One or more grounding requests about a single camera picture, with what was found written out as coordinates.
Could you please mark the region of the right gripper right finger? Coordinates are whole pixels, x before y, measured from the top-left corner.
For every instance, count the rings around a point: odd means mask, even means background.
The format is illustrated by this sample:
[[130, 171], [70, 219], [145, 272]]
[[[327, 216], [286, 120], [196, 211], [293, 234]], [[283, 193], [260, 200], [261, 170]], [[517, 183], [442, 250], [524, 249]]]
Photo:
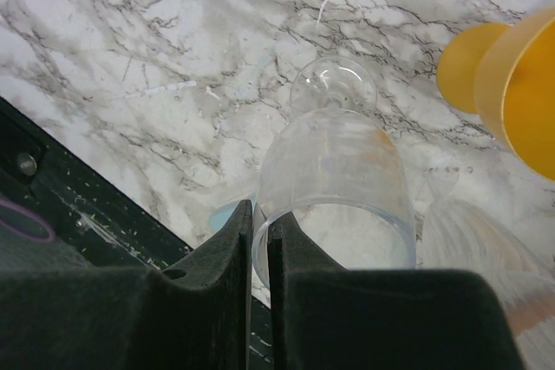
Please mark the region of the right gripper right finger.
[[268, 230], [277, 369], [520, 369], [493, 289], [467, 271], [348, 270], [285, 214]]

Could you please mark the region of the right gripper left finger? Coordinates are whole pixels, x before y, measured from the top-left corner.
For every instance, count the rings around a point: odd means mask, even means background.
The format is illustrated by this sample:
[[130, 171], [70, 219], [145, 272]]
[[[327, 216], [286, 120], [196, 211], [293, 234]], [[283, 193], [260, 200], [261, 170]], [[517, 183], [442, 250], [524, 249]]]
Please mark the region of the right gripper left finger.
[[245, 369], [251, 319], [251, 202], [162, 271], [4, 271], [4, 369]]

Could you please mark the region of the clear ribbed wine glass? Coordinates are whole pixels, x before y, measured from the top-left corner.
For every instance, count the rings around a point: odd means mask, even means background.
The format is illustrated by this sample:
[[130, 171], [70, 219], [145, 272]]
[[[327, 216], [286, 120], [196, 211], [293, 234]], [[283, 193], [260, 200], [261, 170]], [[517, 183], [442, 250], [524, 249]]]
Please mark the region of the clear ribbed wine glass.
[[468, 270], [483, 277], [504, 310], [528, 369], [554, 367], [554, 275], [503, 224], [449, 196], [458, 179], [450, 166], [423, 177], [433, 202], [422, 229], [427, 269]]

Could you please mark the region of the yellow plastic wine glass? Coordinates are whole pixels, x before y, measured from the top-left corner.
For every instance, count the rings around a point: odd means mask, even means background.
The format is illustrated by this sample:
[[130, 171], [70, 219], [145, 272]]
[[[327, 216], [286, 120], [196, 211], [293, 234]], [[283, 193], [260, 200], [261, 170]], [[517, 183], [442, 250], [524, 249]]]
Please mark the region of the yellow plastic wine glass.
[[444, 48], [436, 81], [452, 107], [479, 115], [531, 170], [554, 178], [553, 9], [462, 31]]

